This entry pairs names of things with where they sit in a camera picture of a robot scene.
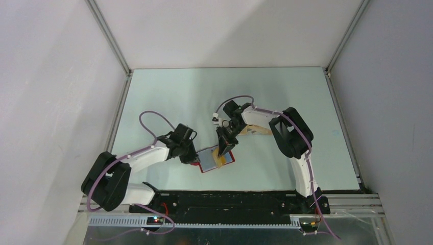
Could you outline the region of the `red leather card holder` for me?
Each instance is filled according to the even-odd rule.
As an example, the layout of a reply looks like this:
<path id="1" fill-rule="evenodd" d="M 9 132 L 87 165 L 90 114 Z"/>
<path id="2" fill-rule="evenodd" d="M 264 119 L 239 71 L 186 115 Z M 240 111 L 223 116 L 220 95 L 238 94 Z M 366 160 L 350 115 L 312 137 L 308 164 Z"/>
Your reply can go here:
<path id="1" fill-rule="evenodd" d="M 198 160 L 191 163 L 191 165 L 198 166 L 201 173 L 206 173 L 235 162 L 231 151 L 221 157 L 218 156 L 218 152 L 219 147 L 217 145 L 198 150 Z"/>

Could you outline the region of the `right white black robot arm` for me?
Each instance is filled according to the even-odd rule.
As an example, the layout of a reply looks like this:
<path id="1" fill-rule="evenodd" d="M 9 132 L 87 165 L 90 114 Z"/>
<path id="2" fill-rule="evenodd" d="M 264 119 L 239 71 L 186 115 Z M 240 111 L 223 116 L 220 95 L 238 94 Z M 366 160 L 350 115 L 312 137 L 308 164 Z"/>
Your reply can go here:
<path id="1" fill-rule="evenodd" d="M 238 105 L 234 100 L 226 100 L 218 106 L 228 119 L 212 115 L 218 136 L 217 157 L 222 157 L 237 144 L 238 135 L 248 126 L 270 131 L 279 150 L 290 160 L 295 174 L 297 207 L 303 213 L 311 213 L 318 202 L 315 197 L 319 186 L 311 166 L 312 140 L 314 135 L 298 111 L 289 107 L 286 110 L 271 111 L 256 107 L 252 102 Z"/>

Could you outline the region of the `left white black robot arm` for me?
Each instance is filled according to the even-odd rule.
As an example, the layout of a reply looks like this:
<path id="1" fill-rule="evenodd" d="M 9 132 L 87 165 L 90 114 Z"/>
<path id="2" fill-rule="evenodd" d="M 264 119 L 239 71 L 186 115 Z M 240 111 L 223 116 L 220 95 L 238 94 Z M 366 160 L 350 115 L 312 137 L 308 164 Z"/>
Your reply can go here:
<path id="1" fill-rule="evenodd" d="M 141 204 L 148 212 L 156 212 L 161 207 L 158 190 L 147 182 L 132 183 L 130 178 L 137 172 L 156 163 L 178 158 L 183 164 L 199 161 L 193 140 L 197 133 L 192 128 L 178 124 L 173 131 L 158 136 L 142 149 L 123 156 L 108 151 L 98 155 L 89 173 L 85 177 L 81 191 L 100 209 L 112 211 L 120 205 Z"/>

